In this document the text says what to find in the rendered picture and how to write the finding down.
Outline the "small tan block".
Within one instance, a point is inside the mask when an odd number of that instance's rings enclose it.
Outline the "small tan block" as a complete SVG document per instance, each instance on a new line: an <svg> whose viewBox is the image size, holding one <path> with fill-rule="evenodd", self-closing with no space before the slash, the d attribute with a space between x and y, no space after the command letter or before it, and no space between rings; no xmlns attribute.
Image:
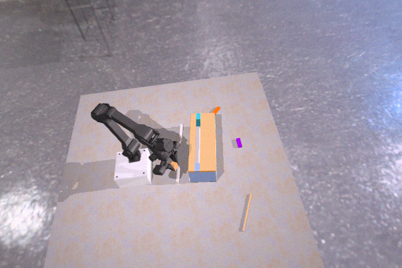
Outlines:
<svg viewBox="0 0 402 268"><path fill-rule="evenodd" d="M175 171L176 171L176 169L177 169L177 167L178 167L177 163L176 163L176 162L171 161L171 163L170 163L170 164L173 166L173 168L174 168L174 169L175 169Z"/></svg>

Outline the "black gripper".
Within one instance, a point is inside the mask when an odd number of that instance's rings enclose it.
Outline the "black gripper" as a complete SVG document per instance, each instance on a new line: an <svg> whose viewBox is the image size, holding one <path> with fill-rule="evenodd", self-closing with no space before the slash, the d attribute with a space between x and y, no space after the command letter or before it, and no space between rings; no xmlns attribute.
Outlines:
<svg viewBox="0 0 402 268"><path fill-rule="evenodd" d="M173 141L173 149L170 152L164 152L164 151L159 151L158 153L153 153L153 155L156 155L159 159L161 160L160 165L156 165L153 169L153 173L155 175L164 175L166 169L170 169L172 171L175 171L173 166L171 164L168 164L168 158L170 157L173 162L176 162L178 165L178 158L177 158L177 151L174 151L175 149L178 149L180 146L180 143L177 141Z"/></svg>

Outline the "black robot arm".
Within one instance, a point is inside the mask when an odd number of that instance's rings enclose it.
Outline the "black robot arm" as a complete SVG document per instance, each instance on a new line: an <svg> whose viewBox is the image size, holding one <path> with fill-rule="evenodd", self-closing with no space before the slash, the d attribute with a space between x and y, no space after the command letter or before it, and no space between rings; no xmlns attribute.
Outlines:
<svg viewBox="0 0 402 268"><path fill-rule="evenodd" d="M157 130L144 124L137 124L109 104L100 103L91 112L91 117L97 122L103 123L121 142L123 150L121 154L128 158L128 163L140 161L139 142L146 145L153 153L170 152L173 149L171 139L160 138L161 134ZM136 139L129 138L118 124L132 132ZM154 134L155 136L152 138Z"/></svg>

